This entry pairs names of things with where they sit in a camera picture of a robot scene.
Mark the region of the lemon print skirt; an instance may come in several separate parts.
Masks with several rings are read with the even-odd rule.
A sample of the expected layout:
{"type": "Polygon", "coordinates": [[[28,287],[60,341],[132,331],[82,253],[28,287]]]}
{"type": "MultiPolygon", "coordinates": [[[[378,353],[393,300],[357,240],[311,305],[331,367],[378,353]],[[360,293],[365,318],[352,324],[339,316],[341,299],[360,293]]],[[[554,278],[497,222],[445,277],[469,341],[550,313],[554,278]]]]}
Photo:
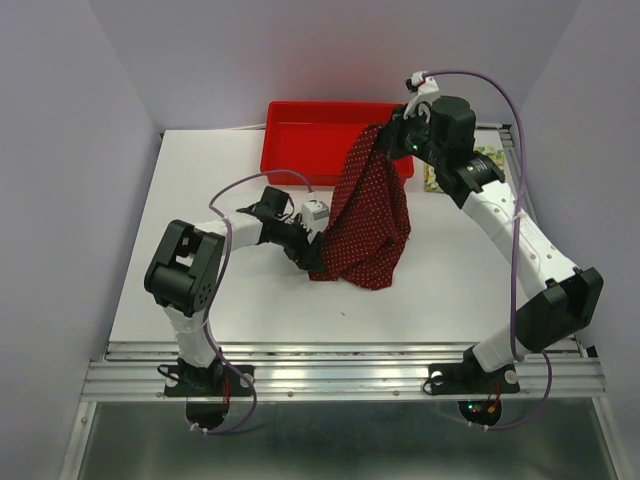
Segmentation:
{"type": "MultiPolygon", "coordinates": [[[[506,155],[502,146],[495,146],[492,144],[480,145],[475,147],[475,151],[487,156],[502,172],[505,171],[506,155]]],[[[434,167],[428,164],[424,166],[424,191],[427,193],[443,192],[436,180],[434,167]]]]}

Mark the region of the red polka dot skirt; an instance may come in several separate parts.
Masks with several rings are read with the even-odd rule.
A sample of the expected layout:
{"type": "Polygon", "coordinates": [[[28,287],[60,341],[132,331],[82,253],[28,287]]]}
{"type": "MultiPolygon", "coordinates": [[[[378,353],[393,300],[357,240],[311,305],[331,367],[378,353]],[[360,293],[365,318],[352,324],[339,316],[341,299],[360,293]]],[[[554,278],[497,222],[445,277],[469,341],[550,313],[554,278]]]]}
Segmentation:
{"type": "Polygon", "coordinates": [[[367,290],[392,285],[411,233],[404,184],[386,153],[376,146],[382,126],[367,125],[348,150],[333,189],[315,282],[344,280],[367,290]]]}

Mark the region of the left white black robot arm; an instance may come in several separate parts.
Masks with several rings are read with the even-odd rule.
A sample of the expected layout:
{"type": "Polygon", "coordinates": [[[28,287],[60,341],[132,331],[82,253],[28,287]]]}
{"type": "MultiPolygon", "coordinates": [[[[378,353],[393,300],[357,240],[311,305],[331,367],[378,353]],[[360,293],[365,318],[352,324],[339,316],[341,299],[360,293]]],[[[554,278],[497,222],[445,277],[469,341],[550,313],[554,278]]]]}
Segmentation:
{"type": "Polygon", "coordinates": [[[221,396],[230,390],[234,371],[213,339],[209,316],[231,253],[274,244],[299,269],[319,272],[329,215],[328,205],[313,193],[295,208],[288,193],[266,187],[257,202],[231,215],[219,213],[198,225],[168,224],[144,276],[144,289],[169,318],[178,344],[175,364],[157,368],[166,396],[221,396]]]}

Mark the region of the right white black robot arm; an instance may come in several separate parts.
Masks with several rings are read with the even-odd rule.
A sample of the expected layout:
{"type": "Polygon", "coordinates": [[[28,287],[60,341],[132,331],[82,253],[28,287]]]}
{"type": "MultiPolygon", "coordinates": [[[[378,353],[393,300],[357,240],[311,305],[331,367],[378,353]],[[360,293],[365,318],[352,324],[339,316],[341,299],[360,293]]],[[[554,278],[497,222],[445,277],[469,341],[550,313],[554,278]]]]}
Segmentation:
{"type": "Polygon", "coordinates": [[[595,268],[563,255],[521,209],[503,170],[476,149],[475,128],[468,101],[441,96],[416,110],[395,107],[376,141],[392,160],[412,155],[433,168],[441,190],[509,262],[512,291],[526,296],[511,305],[508,325],[460,362],[430,365],[423,390],[432,396],[518,392],[507,379],[516,363],[586,328],[604,286],[595,268]]]}

